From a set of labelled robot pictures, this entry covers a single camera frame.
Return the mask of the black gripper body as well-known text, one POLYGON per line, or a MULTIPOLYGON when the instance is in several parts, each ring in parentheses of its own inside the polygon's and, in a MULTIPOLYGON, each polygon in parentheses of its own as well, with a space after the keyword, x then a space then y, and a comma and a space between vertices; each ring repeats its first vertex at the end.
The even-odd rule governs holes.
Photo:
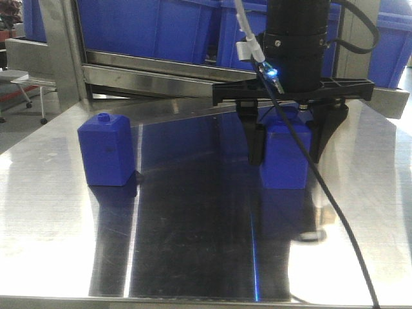
MULTIPOLYGON (((354 98, 370 101, 375 88, 375 83, 368 79, 332 77, 321 78, 317 89, 306 92, 280 93, 271 82, 268 85, 278 101, 309 102, 309 104, 313 104, 315 100, 326 99, 354 98)), ((259 78, 212 86, 212 103, 215 106, 229 100, 235 102, 237 109, 255 108, 260 99, 270 100, 270 95, 265 83, 259 78)))

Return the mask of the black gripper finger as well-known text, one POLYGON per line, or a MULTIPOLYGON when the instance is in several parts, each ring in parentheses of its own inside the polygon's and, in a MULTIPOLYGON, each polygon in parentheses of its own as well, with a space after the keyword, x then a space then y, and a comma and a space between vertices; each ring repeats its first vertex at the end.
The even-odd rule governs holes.
POLYGON ((266 128, 258 122, 258 101, 236 100, 236 113, 247 141, 248 162, 250 165, 260 165, 264 157, 266 128))
POLYGON ((345 103, 316 106, 313 108, 313 120, 310 124, 312 141, 310 156, 318 163, 332 135, 346 120, 349 107, 345 103))

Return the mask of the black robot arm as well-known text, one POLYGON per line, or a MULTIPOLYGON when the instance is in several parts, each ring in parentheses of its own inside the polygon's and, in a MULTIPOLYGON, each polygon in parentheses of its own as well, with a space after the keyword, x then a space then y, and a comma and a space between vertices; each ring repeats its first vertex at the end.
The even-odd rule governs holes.
POLYGON ((268 128, 258 120, 258 100, 294 101, 309 112, 310 156, 318 162, 329 139, 346 120, 350 98, 371 100, 368 79, 322 77, 330 1, 269 1, 264 32, 238 42, 242 58, 255 65, 251 80, 215 84, 212 100, 234 100, 244 128, 248 160, 259 165, 268 149, 268 128))

